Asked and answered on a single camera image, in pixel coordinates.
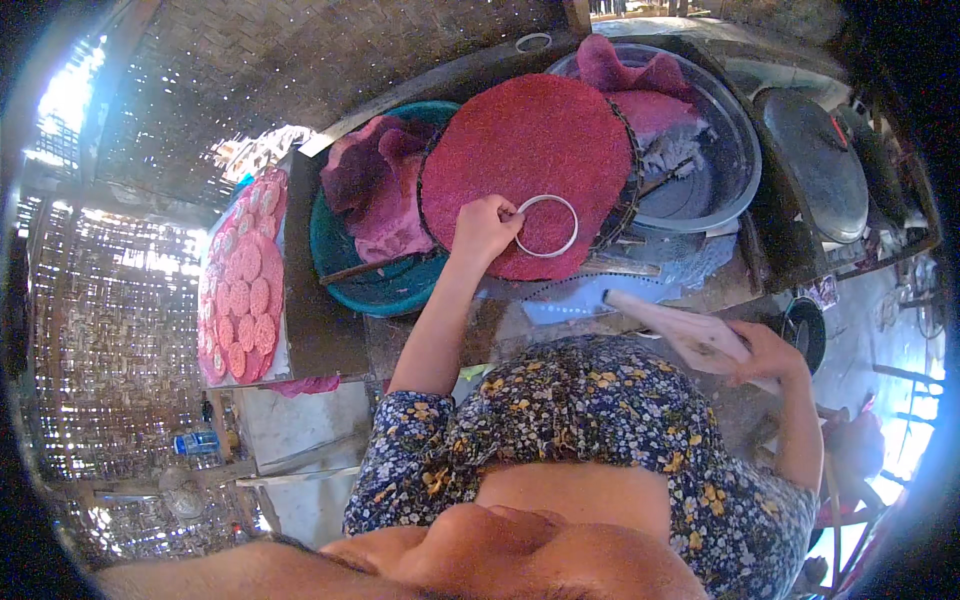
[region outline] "wooden post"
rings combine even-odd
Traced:
[[[593,33],[588,0],[564,0],[564,10],[566,25],[576,37],[583,38]]]

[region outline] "ground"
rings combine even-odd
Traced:
[[[916,309],[904,310],[892,318],[888,317],[886,324],[882,322],[880,309],[885,300],[890,304],[889,300],[896,294],[896,286],[893,268],[838,283],[839,302],[825,313],[827,353],[813,382],[819,404],[833,409],[846,406],[853,415],[857,414],[869,394],[876,395],[873,410],[883,420],[887,449],[885,467],[908,479],[926,446],[931,429],[924,424],[912,425],[912,435],[900,456],[905,421],[897,419],[895,413],[907,411],[911,383],[877,374],[873,371],[873,365],[927,372],[936,377],[942,377],[943,374],[942,371],[938,372],[940,363],[936,344],[928,348],[927,340],[918,329]],[[779,313],[788,302],[788,295],[767,296],[723,311],[720,316],[762,320],[765,316]],[[649,340],[645,343],[667,358],[675,357],[663,341]],[[748,456],[753,449],[757,426],[768,414],[779,410],[779,401],[752,386],[730,389],[712,375],[691,375],[704,394],[711,398],[728,448],[735,454]],[[465,395],[478,381],[479,378],[473,377],[470,382],[458,382],[456,396]],[[369,428],[370,423],[371,402],[363,382],[343,384],[333,393],[301,395],[293,399],[270,391],[245,390],[241,393],[239,403],[260,466],[312,444]],[[921,402],[915,406],[914,412],[932,418],[935,405],[931,407]],[[339,445],[324,464],[301,471],[358,465],[364,442],[364,436],[358,436],[348,444]],[[336,539],[340,535],[343,508],[352,481],[352,476],[343,476],[266,488],[283,533],[311,547],[320,547]],[[883,478],[877,478],[874,486],[888,503],[900,493],[898,484]],[[844,529],[844,554],[852,550],[860,531],[862,527],[857,526]],[[814,555],[817,554],[832,555],[830,532],[814,549]]]

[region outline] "metal bowl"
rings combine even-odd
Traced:
[[[707,167],[672,180],[641,199],[634,224],[694,233],[737,218],[754,198],[761,166],[760,144],[743,107],[715,77],[681,56],[643,44],[615,43],[613,49],[627,66],[643,66],[661,53],[676,59],[691,86],[683,100],[696,107],[715,133],[713,139],[701,135]],[[577,55],[554,62],[546,72],[578,78]]]

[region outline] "woman's hand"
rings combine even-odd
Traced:
[[[460,208],[451,259],[474,266],[482,274],[523,227],[523,215],[499,194],[490,194]]]
[[[727,321],[727,325],[747,340],[751,353],[750,360],[736,366],[731,385],[754,379],[779,379],[784,383],[809,380],[810,369],[804,356],[770,327],[745,321]]]

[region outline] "floral dress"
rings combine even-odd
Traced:
[[[456,408],[449,396],[386,396],[344,533],[429,525],[476,497],[487,463],[539,461],[665,475],[670,545],[714,598],[780,598],[803,565],[813,492],[728,454],[686,375],[624,337],[530,347]]]

